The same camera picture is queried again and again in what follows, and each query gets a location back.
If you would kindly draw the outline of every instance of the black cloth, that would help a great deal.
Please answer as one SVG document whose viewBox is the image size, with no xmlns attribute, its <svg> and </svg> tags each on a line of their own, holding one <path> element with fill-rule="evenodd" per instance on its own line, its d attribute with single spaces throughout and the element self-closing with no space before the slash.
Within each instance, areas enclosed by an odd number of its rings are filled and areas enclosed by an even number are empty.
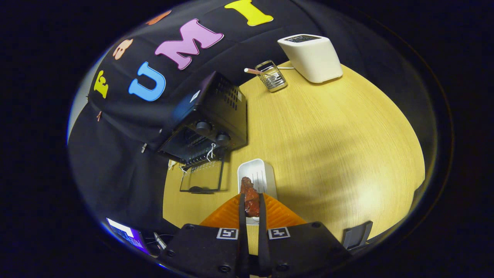
<svg viewBox="0 0 494 278">
<path fill-rule="evenodd" d="M 244 68 L 253 68 L 268 59 L 276 64 L 286 62 L 288 58 L 277 40 L 300 33 L 328 37 L 342 64 L 374 83 L 398 105 L 417 133 L 427 170 L 430 169 L 436 131 L 427 88 L 419 73 L 384 38 L 317 2 L 258 0 L 255 6 L 274 17 L 258 26 L 248 26 L 237 11 L 225 9 L 229 2 L 191 1 L 178 5 L 158 23 L 142 23 L 116 40 L 104 57 L 96 73 L 104 70 L 109 85 L 107 98 L 92 89 L 96 74 L 88 92 L 90 104 L 76 120 L 68 142 L 74 177 L 96 214 L 137 229 L 175 229 L 162 218 L 167 160 L 153 152 L 173 128 L 169 120 L 173 108 L 182 98 L 195 93 L 191 86 L 213 70 L 241 85 L 252 78 L 243 72 Z M 193 60 L 187 68 L 178 70 L 174 61 L 154 52 L 163 41 L 182 40 L 180 27 L 194 18 L 225 37 L 210 48 L 199 48 L 199 55 L 185 54 Z M 115 60 L 113 51 L 126 39 L 134 41 L 122 58 Z M 128 93 L 144 61 L 166 78 L 165 91 L 155 101 Z M 139 82 L 154 86 L 142 78 Z M 97 122 L 99 111 L 102 116 Z M 144 143 L 148 151 L 141 153 Z"/>
</svg>

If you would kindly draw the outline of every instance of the pink letter m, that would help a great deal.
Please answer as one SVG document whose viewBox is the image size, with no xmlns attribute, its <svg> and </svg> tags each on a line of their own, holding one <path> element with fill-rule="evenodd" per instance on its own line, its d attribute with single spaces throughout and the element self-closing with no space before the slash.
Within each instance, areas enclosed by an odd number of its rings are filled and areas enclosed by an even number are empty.
<svg viewBox="0 0 494 278">
<path fill-rule="evenodd" d="M 184 57 L 179 53 L 199 54 L 194 40 L 201 43 L 201 48 L 205 49 L 219 42 L 224 36 L 222 33 L 215 33 L 199 24 L 198 19 L 193 19 L 180 27 L 181 41 L 163 42 L 155 51 L 156 55 L 163 54 L 178 64 L 178 69 L 185 69 L 191 62 L 191 57 Z"/>
</svg>

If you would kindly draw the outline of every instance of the sausage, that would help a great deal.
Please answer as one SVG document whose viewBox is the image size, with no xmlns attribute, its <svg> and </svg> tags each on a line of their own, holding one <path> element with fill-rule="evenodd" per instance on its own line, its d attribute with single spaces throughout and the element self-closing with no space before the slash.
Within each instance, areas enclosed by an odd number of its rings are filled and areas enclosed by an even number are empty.
<svg viewBox="0 0 494 278">
<path fill-rule="evenodd" d="M 259 194 L 248 177 L 242 178 L 240 193 L 245 194 L 244 202 L 247 217 L 259 217 Z"/>
</svg>

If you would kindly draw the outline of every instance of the pink striped straw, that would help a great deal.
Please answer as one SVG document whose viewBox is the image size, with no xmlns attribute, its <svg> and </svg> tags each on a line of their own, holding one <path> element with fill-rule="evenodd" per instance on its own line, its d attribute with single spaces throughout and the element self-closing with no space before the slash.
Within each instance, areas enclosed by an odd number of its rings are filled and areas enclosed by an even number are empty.
<svg viewBox="0 0 494 278">
<path fill-rule="evenodd" d="M 269 76 L 272 76 L 272 75 L 267 74 L 267 73 L 264 73 L 262 71 L 253 70 L 253 69 L 249 69 L 249 68 L 245 68 L 244 71 L 247 72 L 247 73 L 252 73 L 252 74 L 260 74 L 260 75 L 269 75 Z"/>
</svg>

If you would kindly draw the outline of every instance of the white plate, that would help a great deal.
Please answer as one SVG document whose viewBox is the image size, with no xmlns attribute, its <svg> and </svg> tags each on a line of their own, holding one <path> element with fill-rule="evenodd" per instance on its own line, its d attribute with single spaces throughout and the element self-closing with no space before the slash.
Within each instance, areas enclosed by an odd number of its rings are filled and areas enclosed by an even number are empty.
<svg viewBox="0 0 494 278">
<path fill-rule="evenodd" d="M 273 167 L 262 159 L 254 159 L 242 163 L 237 170 L 237 178 L 240 187 L 242 186 L 242 178 L 248 177 L 254 184 L 254 189 L 259 193 L 266 193 L 269 196 L 278 199 L 276 194 L 275 175 Z M 247 225 L 259 225 L 259 217 L 247 217 Z"/>
</svg>

